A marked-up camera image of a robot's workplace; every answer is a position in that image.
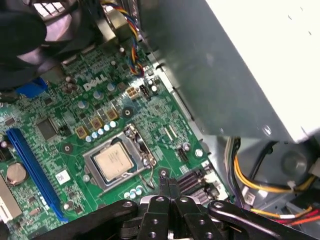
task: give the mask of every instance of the motherboard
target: motherboard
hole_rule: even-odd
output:
[[[140,50],[90,47],[43,74],[45,90],[0,108],[0,216],[11,240],[35,238],[177,178],[202,204],[228,197],[179,105]]]

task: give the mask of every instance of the black mechanical arm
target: black mechanical arm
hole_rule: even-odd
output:
[[[225,201],[203,207],[181,196],[174,178],[159,179],[158,195],[138,206],[120,200],[58,227],[36,240],[315,240],[293,228]]]

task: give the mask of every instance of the integrated circuit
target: integrated circuit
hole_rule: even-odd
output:
[[[157,163],[133,124],[83,157],[87,169],[104,193]]]
[[[106,148],[93,159],[108,182],[120,177],[134,166],[121,142]]]
[[[9,118],[7,118],[6,120],[4,120],[4,124],[6,126],[11,126],[12,124],[14,124],[16,121],[15,119],[11,116]]]
[[[53,139],[58,134],[58,131],[50,118],[38,122],[36,126],[46,141]]]

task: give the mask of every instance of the cpu socket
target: cpu socket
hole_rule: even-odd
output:
[[[124,183],[156,161],[133,124],[84,155],[86,171],[104,192]]]

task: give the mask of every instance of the blue pcie slot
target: blue pcie slot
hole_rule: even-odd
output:
[[[64,218],[60,209],[60,199],[28,146],[22,132],[18,128],[11,128],[6,131],[6,134],[48,206],[55,212],[60,221],[67,222],[68,219]]]

